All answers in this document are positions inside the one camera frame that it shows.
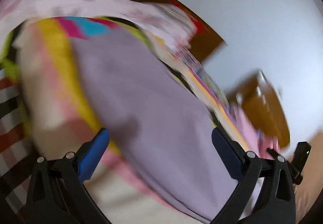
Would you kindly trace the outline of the person's right hand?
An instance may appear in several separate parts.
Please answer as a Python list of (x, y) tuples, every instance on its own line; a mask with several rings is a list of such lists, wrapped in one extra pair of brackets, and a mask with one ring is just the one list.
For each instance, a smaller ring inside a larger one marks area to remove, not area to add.
[(303, 181), (296, 187), (296, 223), (310, 211), (322, 191), (322, 131), (310, 140), (310, 145)]

